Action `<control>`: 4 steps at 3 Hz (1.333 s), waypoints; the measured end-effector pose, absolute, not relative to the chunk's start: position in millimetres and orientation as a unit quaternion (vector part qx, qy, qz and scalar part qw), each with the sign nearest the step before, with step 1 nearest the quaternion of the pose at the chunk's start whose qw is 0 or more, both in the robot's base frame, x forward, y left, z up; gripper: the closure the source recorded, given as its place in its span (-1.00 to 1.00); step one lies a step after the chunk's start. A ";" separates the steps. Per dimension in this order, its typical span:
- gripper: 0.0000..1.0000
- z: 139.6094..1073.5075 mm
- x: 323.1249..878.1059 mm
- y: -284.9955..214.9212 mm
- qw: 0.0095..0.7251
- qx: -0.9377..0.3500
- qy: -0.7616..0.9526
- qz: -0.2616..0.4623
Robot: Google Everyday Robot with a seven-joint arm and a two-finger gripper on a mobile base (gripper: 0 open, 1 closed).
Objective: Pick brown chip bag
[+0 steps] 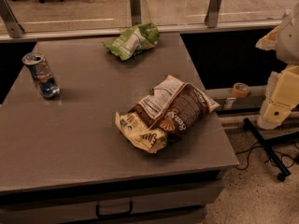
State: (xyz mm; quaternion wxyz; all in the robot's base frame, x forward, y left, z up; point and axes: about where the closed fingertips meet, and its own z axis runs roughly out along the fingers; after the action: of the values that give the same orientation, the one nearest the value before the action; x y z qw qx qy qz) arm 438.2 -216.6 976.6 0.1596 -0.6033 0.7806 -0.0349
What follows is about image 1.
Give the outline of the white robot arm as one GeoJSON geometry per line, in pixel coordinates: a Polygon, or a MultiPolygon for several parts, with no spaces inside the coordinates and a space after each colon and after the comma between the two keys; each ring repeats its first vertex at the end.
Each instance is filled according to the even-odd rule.
{"type": "Polygon", "coordinates": [[[258,126],[273,130],[299,105],[299,4],[287,9],[282,23],[256,43],[262,50],[274,50],[277,59],[287,64],[268,78],[258,126]]]}

